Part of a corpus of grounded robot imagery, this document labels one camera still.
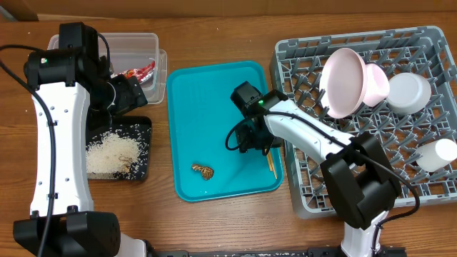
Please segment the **wooden tabletop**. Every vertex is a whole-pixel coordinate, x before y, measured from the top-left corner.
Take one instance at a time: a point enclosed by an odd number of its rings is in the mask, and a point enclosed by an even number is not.
[[[154,32],[169,58],[169,73],[186,67],[232,61],[259,62],[269,78],[274,45],[282,39],[436,25],[457,56],[457,13],[351,14],[201,19],[87,21],[100,32]],[[0,24],[0,45],[45,49],[58,22]],[[23,78],[27,51],[0,57]],[[338,218],[299,219],[292,210],[287,179],[278,190],[201,203],[182,201],[174,190],[166,99],[133,115],[153,121],[149,177],[141,182],[90,181],[97,211],[117,215],[121,230],[149,240],[158,250],[240,251],[337,246]],[[36,183],[36,118],[30,95],[0,71],[0,256],[30,256],[13,239],[13,222],[29,217]],[[392,213],[405,211],[396,209]],[[408,256],[454,256],[457,204],[424,206],[394,221],[381,242],[405,246]]]

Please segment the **gray dish rack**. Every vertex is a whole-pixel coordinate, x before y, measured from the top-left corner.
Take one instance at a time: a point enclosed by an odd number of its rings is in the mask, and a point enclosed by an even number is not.
[[[344,119],[326,115],[319,90],[323,65],[336,50],[347,47],[367,64],[378,64],[392,76],[413,72],[428,79],[432,97],[413,115],[392,113],[386,101],[371,108],[362,105]],[[273,87],[293,99],[306,113],[325,124],[354,135],[369,131],[382,143],[396,173],[418,189],[421,204],[457,201],[457,162],[429,173],[415,160],[416,148],[440,138],[457,138],[457,68],[446,38],[436,26],[371,31],[333,36],[281,40],[270,65]],[[286,142],[286,169],[293,209],[301,218],[332,216],[320,168],[293,144]],[[412,193],[403,186],[395,207],[412,206]]]

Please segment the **black tray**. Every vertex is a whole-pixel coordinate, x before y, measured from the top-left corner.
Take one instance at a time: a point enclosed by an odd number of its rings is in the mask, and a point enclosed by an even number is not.
[[[152,137],[152,122],[151,119],[145,116],[121,116],[113,118],[111,126],[103,126],[93,131],[86,131],[86,149],[90,143],[101,140],[101,135],[107,131],[116,133],[120,137],[128,136],[129,138],[136,139],[140,143],[146,144],[146,151],[139,156],[145,158],[143,164],[139,165],[138,171],[133,172],[131,168],[130,173],[114,172],[107,174],[87,173],[88,179],[109,179],[109,180],[132,180],[142,181],[148,176],[149,154],[151,150],[151,137]]]

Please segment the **pink plate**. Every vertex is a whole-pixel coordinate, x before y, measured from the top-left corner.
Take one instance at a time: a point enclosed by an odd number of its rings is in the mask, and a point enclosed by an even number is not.
[[[321,99],[328,106],[328,115],[336,119],[352,114],[365,97],[368,75],[362,58],[352,49],[335,51],[323,66],[320,90],[326,92]]]

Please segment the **clear plastic bin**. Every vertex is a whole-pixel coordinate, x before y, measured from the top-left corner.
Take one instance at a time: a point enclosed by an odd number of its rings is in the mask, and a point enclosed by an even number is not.
[[[156,62],[154,78],[142,84],[141,88],[149,104],[161,103],[164,99],[165,83],[162,81],[166,81],[167,60],[166,54],[161,54],[161,51],[164,51],[159,49],[157,35],[154,33],[102,34],[108,41],[115,74],[129,69],[140,69],[151,64],[152,61]],[[58,47],[59,35],[54,35],[49,42],[48,49],[57,49]],[[99,54],[100,56],[106,55],[106,47],[101,39],[99,39]],[[161,78],[163,70],[165,70],[165,78]]]

